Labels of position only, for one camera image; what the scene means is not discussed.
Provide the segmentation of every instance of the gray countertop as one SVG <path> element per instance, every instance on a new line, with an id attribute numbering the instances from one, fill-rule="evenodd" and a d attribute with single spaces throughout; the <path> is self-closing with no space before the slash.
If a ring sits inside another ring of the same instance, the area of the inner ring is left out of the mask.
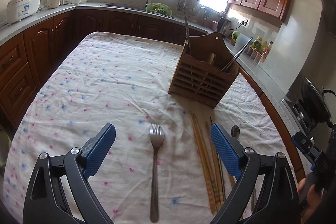
<path id="1" fill-rule="evenodd" d="M 165 20 L 168 22 L 172 22 L 172 23 L 176 23 L 176 24 L 184 26 L 184 19 L 165 17 L 165 16 L 161 16 L 158 14 L 153 14 L 153 13 L 140 11 L 140 10 L 130 10 L 130 9 L 119 8 L 119 7 L 102 6 L 105 4 L 107 3 L 88 2 L 88 3 L 79 4 L 79 5 L 67 4 L 67 5 L 63 5 L 58 8 L 55 8 L 55 9 L 44 8 L 42 11 L 37 12 L 34 15 L 31 15 L 29 17 L 26 17 L 20 22 L 16 22 L 12 25 L 5 25 L 4 27 L 2 27 L 0 29 L 0 46 L 3 45 L 8 40 L 10 40 L 15 35 L 19 34 L 20 32 L 24 31 L 25 29 L 28 29 L 29 27 L 37 23 L 40 23 L 48 18 L 54 17 L 61 13 L 75 10 L 75 9 L 110 10 L 110 11 L 116 11 L 116 12 L 143 15 L 143 16 L 157 18 L 160 20 Z M 213 32 L 211 29 L 201 26 L 200 24 L 195 23 L 195 22 L 189 22 L 188 24 L 191 29 L 194 29 L 200 32 L 208 32 L 208 33 Z"/>
<path id="2" fill-rule="evenodd" d="M 85 3 L 85 4 L 80 4 L 80 5 L 63 5 L 56 9 L 44 9 L 40 12 L 37 12 L 34 15 L 31 15 L 21 20 L 20 22 L 16 22 L 12 25 L 5 25 L 3 28 L 1 28 L 0 29 L 0 46 L 6 43 L 9 39 L 14 37 L 15 35 L 24 31 L 25 29 L 37 23 L 40 23 L 48 18 L 54 17 L 58 14 L 61 14 L 61 13 L 64 13 L 70 10 L 74 10 L 74 9 L 111 10 L 111 11 L 117 11 L 117 12 L 123 12 L 123 13 L 131 13 L 131 14 L 148 16 L 148 17 L 157 18 L 160 20 L 165 20 L 168 22 L 176 23 L 179 25 L 184 25 L 184 19 L 169 18 L 169 17 L 165 17 L 165 16 L 153 14 L 153 13 L 148 13 L 145 11 L 139 11 L 139 10 L 129 10 L 129 9 L 119 8 L 119 7 L 102 6 L 105 4 L 107 3 Z M 189 22 L 189 27 L 194 30 L 201 31 L 201 32 L 207 32 L 207 33 L 213 32 L 211 29 L 201 26 L 195 22 Z M 231 45 L 229 41 L 225 41 L 225 44 L 233 55 L 238 52 L 239 49 Z M 285 105 L 281 101 L 283 98 L 286 98 L 286 96 L 283 93 L 283 91 L 278 87 L 278 85 L 268 76 L 268 74 L 266 74 L 265 71 L 263 71 L 263 69 L 256 62 L 254 62 L 250 57 L 248 57 L 246 53 L 241 54 L 237 62 L 252 77 L 252 79 L 259 85 L 259 87 L 265 93 L 267 98 L 271 101 L 272 105 L 275 107 L 276 111 L 282 118 L 290 135 L 292 136 L 297 131 L 299 131 L 299 128 L 297 124 L 295 123 L 293 117 L 291 116 L 291 114 L 289 113 L 289 111 L 286 109 Z M 301 157 L 305 172 L 307 173 L 310 169 L 311 164 L 302 155 L 302 153 L 299 152 L 299 155 Z"/>

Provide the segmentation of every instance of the green basket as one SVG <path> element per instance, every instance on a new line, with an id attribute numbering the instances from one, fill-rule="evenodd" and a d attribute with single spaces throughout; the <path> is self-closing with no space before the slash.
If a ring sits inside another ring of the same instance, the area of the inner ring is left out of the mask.
<path id="1" fill-rule="evenodd" d="M 167 13 L 167 15 L 163 15 L 159 11 L 155 11 L 155 10 L 164 10 Z M 163 15 L 163 16 L 169 16 L 169 17 L 171 17 L 171 15 L 173 14 L 173 12 L 169 8 L 169 6 L 164 5 L 162 3 L 151 3 L 151 4 L 149 4 L 146 7 L 146 12 L 155 13 L 155 14 L 159 14 L 159 15 Z"/>

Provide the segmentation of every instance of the blue gripper pad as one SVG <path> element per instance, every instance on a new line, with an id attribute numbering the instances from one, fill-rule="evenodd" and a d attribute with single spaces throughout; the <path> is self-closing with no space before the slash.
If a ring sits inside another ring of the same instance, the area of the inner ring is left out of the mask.
<path id="1" fill-rule="evenodd" d="M 220 123 L 211 126 L 211 140 L 222 159 L 228 173 L 237 180 L 242 175 L 241 161 L 244 158 L 243 147 L 240 142 L 231 137 Z"/>
<path id="2" fill-rule="evenodd" d="M 85 159 L 85 168 L 82 173 L 86 180 L 97 173 L 115 139 L 116 129 L 113 124 L 107 123 L 97 136 L 83 145 L 81 156 Z"/>

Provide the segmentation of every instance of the plastic container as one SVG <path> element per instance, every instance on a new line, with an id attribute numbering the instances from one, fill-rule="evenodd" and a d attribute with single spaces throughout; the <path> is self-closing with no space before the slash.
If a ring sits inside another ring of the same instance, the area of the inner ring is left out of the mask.
<path id="1" fill-rule="evenodd" d="M 258 37 L 252 44 L 252 48 L 255 50 L 259 50 L 260 46 L 262 44 L 263 39 L 261 37 Z"/>

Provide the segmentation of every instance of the cabinet handle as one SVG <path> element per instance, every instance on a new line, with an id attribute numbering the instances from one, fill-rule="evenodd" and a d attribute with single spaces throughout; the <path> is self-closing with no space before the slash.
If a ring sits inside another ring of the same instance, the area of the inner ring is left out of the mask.
<path id="1" fill-rule="evenodd" d="M 6 67 L 6 66 L 11 62 L 11 60 L 13 59 L 13 57 L 14 57 L 14 55 L 12 55 L 12 56 L 10 57 L 10 59 L 9 59 L 6 63 L 2 64 L 1 67 L 2 67 L 2 68 Z"/>

